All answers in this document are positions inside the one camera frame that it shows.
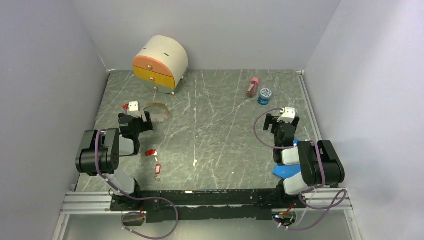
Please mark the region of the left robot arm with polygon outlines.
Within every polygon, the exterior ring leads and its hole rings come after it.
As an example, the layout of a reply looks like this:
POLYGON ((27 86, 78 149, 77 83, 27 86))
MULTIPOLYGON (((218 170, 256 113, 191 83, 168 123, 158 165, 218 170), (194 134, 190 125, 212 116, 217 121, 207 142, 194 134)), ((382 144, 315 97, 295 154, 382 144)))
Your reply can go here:
POLYGON ((75 166, 79 173, 100 177, 130 210, 142 206, 143 196, 138 182, 119 168, 120 157, 136 156, 141 147, 141 133, 154 129, 151 115, 125 113, 118 115, 118 128, 86 130, 83 133, 75 166))

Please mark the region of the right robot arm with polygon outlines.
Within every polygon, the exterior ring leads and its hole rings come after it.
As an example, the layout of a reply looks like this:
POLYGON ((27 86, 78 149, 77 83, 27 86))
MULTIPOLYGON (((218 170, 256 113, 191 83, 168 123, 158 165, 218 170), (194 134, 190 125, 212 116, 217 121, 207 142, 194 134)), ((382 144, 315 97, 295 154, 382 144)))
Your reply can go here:
POLYGON ((316 187, 342 183, 346 173, 330 140, 299 140, 295 133, 300 118, 297 116, 265 115, 263 130, 271 128, 274 136, 273 160, 278 167, 298 166, 293 176, 283 176, 276 186, 275 202, 282 208, 293 203, 295 195, 316 187))

